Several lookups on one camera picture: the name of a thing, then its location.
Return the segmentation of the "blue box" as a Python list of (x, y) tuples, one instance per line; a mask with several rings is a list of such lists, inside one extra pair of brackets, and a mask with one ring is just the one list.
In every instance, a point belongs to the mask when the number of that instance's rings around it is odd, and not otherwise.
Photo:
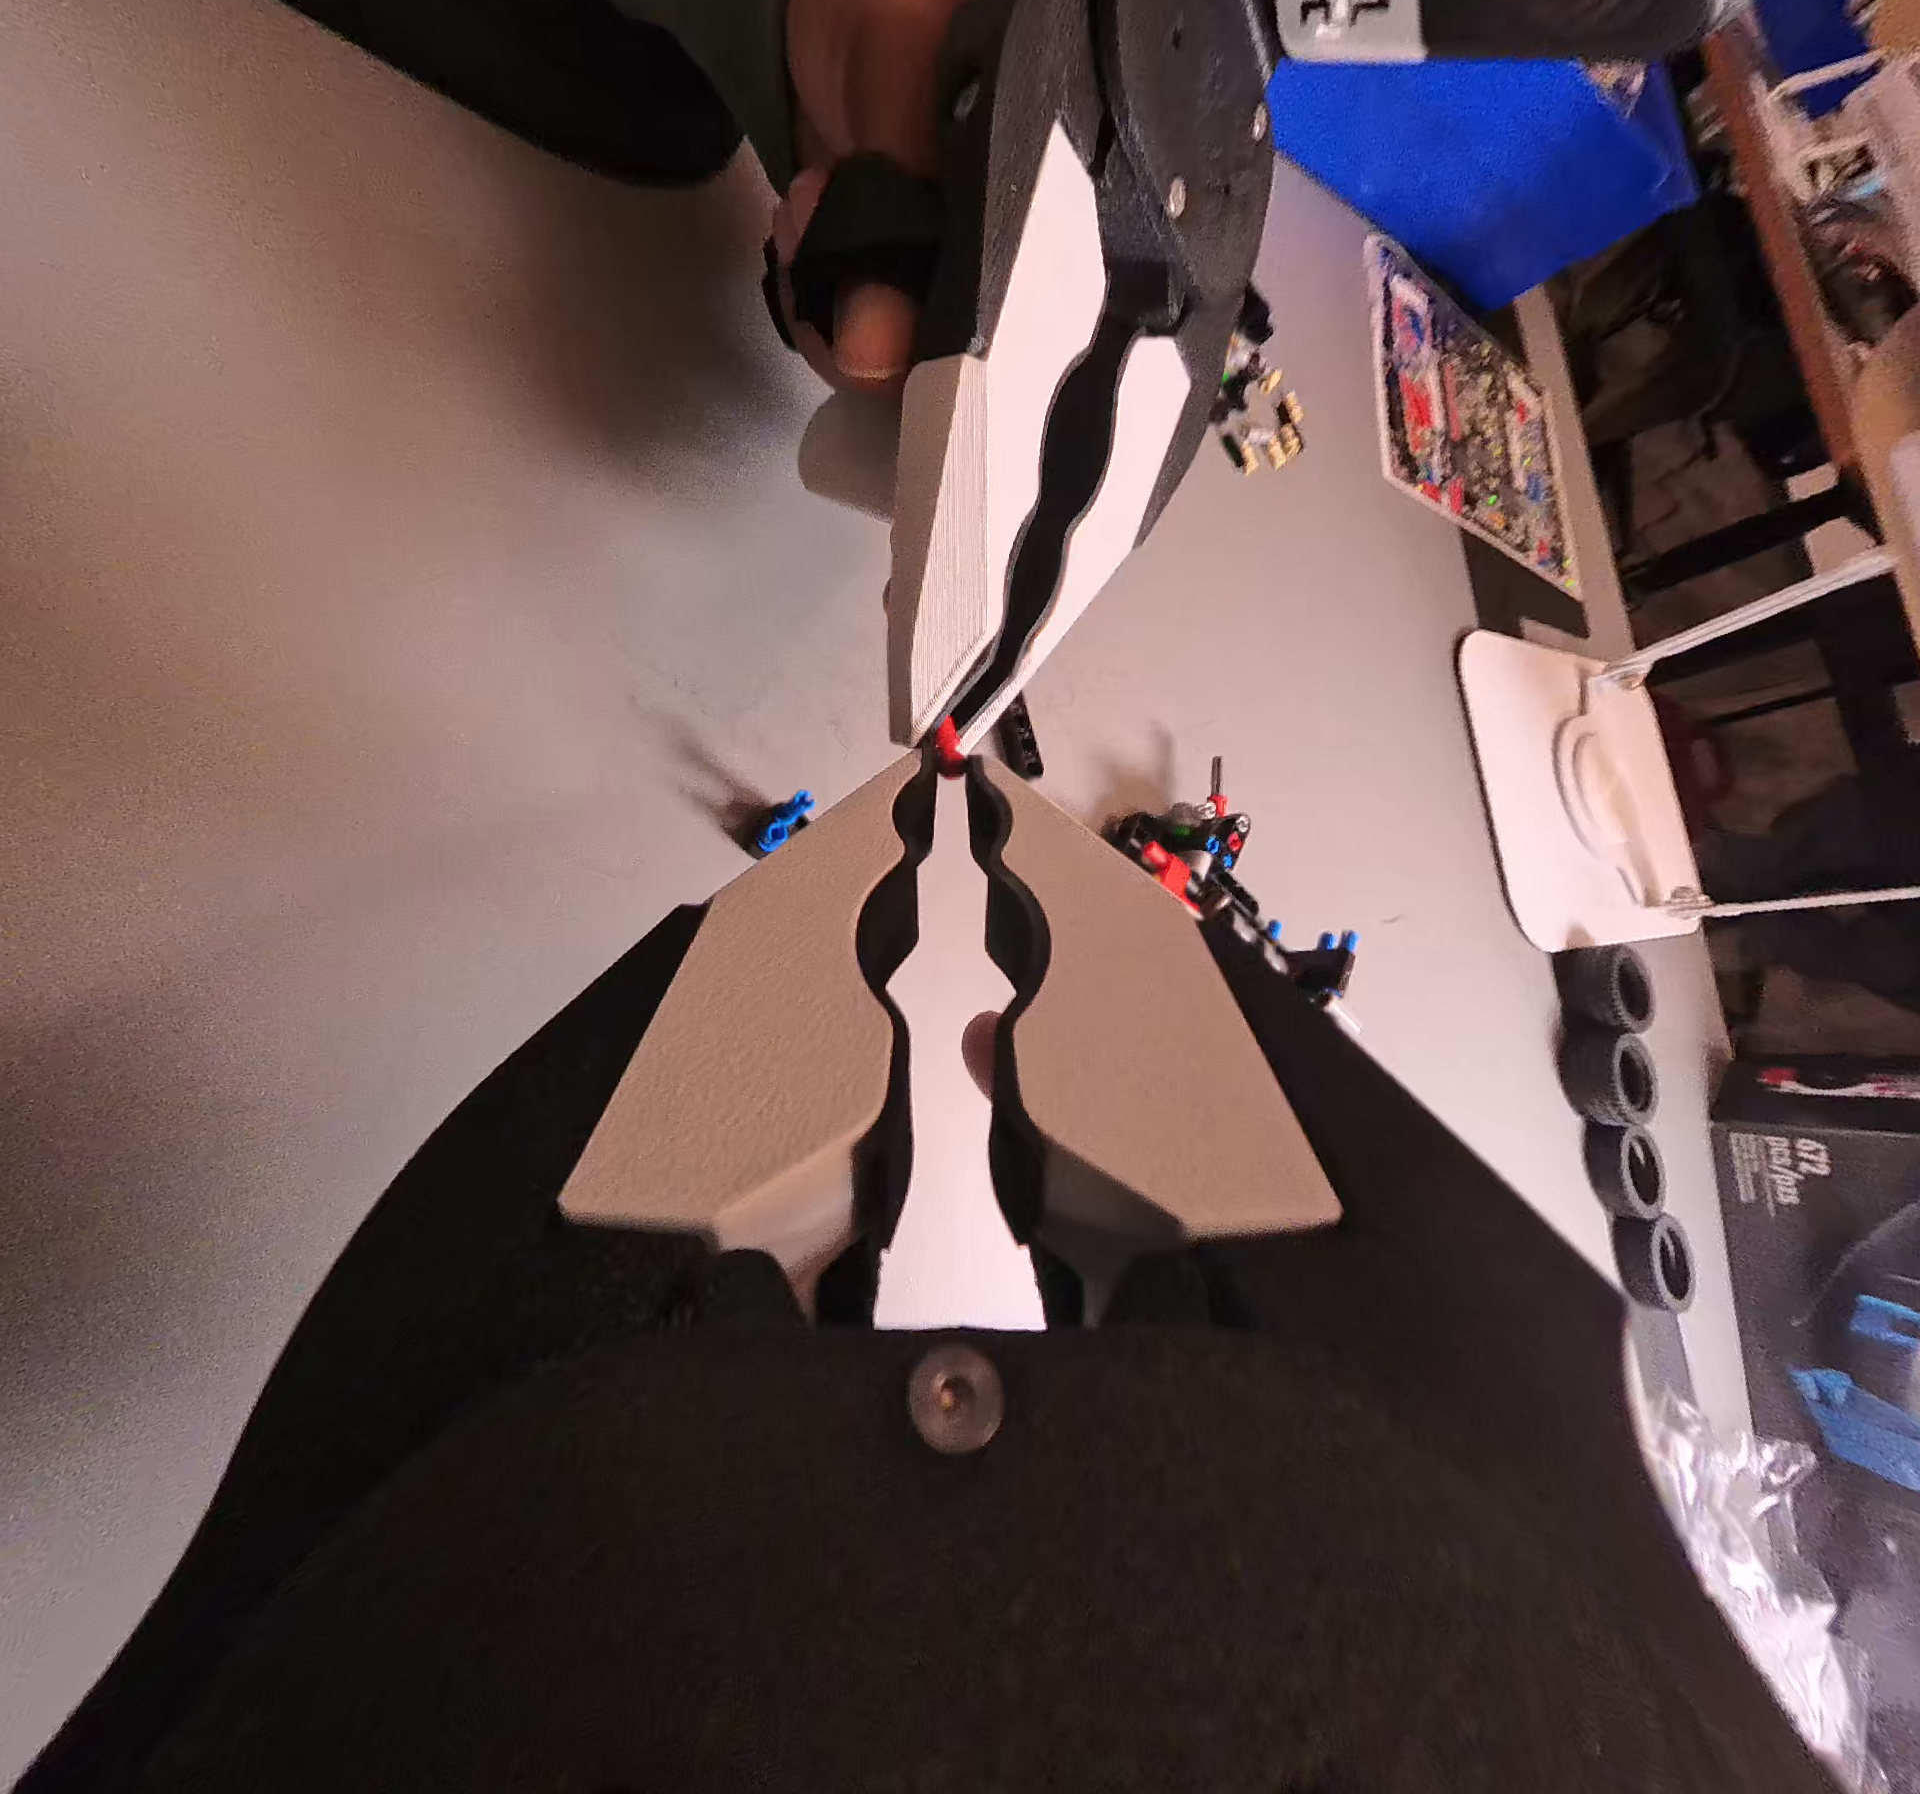
[(1628, 219), (1598, 66), (1696, 41), (1716, 0), (1013, 0), (983, 222), (1008, 242), (1061, 123), (1094, 185), (1104, 307), (1167, 335), (1253, 272), (1277, 154), (1499, 302)]

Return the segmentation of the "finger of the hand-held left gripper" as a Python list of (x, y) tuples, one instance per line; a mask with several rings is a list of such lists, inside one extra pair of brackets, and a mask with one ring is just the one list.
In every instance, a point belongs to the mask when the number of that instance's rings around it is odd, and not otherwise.
[(1053, 123), (988, 349), (924, 359), (902, 390), (887, 605), (890, 732), (902, 748), (953, 712), (1011, 620), (1044, 426), (1106, 297), (1093, 176)]
[(1176, 340), (1099, 331), (1042, 423), (1040, 477), (984, 660), (952, 705), (955, 750), (981, 748), (1138, 542), (1190, 392)]

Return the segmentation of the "black lego tyre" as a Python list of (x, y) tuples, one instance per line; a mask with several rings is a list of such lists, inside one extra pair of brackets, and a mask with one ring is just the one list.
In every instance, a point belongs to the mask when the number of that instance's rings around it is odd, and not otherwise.
[(1683, 1315), (1696, 1295), (1696, 1259), (1678, 1218), (1619, 1214), (1611, 1219), (1611, 1246), (1624, 1295), (1649, 1311)]
[(1556, 1075), (1569, 1105), (1588, 1123), (1643, 1126), (1657, 1105), (1657, 1075), (1641, 1033), (1577, 1020), (1556, 1050)]
[(1581, 1163), (1607, 1216), (1654, 1222), (1665, 1212), (1666, 1168), (1647, 1124), (1584, 1123)]
[(1628, 943), (1562, 950), (1552, 958), (1562, 1011), (1607, 1031), (1646, 1033), (1655, 990), (1643, 956)]

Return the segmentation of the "lego instruction booklet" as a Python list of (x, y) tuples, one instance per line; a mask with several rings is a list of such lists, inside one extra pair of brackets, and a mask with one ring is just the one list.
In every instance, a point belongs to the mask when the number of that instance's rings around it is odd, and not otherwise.
[(1543, 389), (1392, 237), (1370, 231), (1360, 265), (1385, 482), (1577, 602)]

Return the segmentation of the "person's left hand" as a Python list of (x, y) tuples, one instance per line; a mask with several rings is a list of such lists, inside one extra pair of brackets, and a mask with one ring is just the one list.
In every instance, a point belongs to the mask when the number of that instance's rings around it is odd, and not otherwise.
[(903, 175), (939, 166), (937, 76), (948, 26), (967, 0), (781, 0), (792, 155), (773, 211), (777, 292), (793, 307), (792, 267), (828, 180), (856, 155)]

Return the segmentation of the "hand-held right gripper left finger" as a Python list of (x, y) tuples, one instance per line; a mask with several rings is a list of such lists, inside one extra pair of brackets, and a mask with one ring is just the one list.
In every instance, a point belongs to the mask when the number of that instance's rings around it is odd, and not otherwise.
[(572, 1224), (764, 1254), (805, 1315), (867, 1324), (911, 1168), (920, 758), (902, 756), (698, 913), (559, 1193)]

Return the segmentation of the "white stand with rods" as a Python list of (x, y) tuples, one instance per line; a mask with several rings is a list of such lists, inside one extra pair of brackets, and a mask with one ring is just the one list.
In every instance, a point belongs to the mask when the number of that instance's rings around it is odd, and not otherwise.
[(1917, 897), (1915, 886), (1757, 900), (1706, 894), (1647, 691), (1660, 660), (1873, 580), (1895, 582), (1915, 624), (1915, 556), (1879, 544), (1612, 660), (1491, 630), (1461, 637), (1455, 675), (1477, 782), (1507, 901), (1526, 942), (1564, 954), (1690, 934), (1708, 919)]

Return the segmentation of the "clear plastic bag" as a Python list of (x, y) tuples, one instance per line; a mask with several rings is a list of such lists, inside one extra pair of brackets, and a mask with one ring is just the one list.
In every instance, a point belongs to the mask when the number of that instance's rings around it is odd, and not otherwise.
[(1915, 1789), (1915, 1559), (1847, 1581), (1815, 1550), (1830, 1478), (1809, 1444), (1716, 1423), (1673, 1388), (1636, 1391), (1630, 1416), (1693, 1578), (1793, 1734), (1838, 1789)]

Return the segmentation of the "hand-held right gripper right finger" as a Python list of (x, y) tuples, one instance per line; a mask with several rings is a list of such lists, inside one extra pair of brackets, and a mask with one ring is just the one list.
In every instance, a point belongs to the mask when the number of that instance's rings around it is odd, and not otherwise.
[(1331, 1180), (1190, 907), (993, 756), (967, 761), (967, 831), (1009, 984), (988, 1166), (1042, 1324), (1094, 1324), (1145, 1257), (1334, 1228)]

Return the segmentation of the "pile of loose lego pieces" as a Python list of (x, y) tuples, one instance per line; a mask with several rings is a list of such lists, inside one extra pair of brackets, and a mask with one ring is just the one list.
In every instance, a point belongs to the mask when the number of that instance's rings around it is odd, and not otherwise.
[(1281, 368), (1268, 357), (1272, 336), (1268, 299), (1249, 284), (1207, 411), (1213, 445), (1241, 476), (1279, 471), (1305, 450), (1305, 411)]

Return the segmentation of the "partly built lego vehicle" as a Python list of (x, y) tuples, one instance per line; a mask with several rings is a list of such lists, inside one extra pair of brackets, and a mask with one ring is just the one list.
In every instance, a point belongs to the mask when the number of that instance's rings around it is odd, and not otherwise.
[(1253, 947), (1311, 1006), (1359, 1037), (1360, 1022), (1349, 1007), (1359, 931), (1324, 931), (1308, 947), (1287, 946), (1281, 921), (1268, 919), (1256, 895), (1238, 879), (1251, 833), (1251, 814), (1226, 793), (1226, 763), (1220, 755), (1208, 761), (1202, 796), (1173, 799), (1157, 812), (1137, 809), (1117, 814), (1101, 831), (1110, 845), (1177, 900), (1195, 923)]

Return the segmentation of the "black lego set box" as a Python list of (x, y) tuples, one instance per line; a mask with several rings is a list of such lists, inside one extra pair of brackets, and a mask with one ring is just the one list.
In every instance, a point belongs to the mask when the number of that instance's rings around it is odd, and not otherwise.
[(1757, 1431), (1815, 1454), (1840, 1517), (1915, 1530), (1915, 1056), (1740, 1056), (1709, 1138)]

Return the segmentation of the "wooden table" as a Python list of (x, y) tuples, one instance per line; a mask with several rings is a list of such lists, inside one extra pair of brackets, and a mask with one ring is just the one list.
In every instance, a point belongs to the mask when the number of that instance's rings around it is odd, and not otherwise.
[(1895, 267), (1915, 283), (1915, 49), (1865, 46), (1789, 71), (1747, 10), (1706, 40), (1708, 100), (1728, 142), (1829, 457), (1865, 495), (1889, 573), (1915, 610), (1915, 307), (1873, 342), (1853, 339), (1829, 291), (1815, 222), (1834, 170), (1863, 155), (1884, 185)]

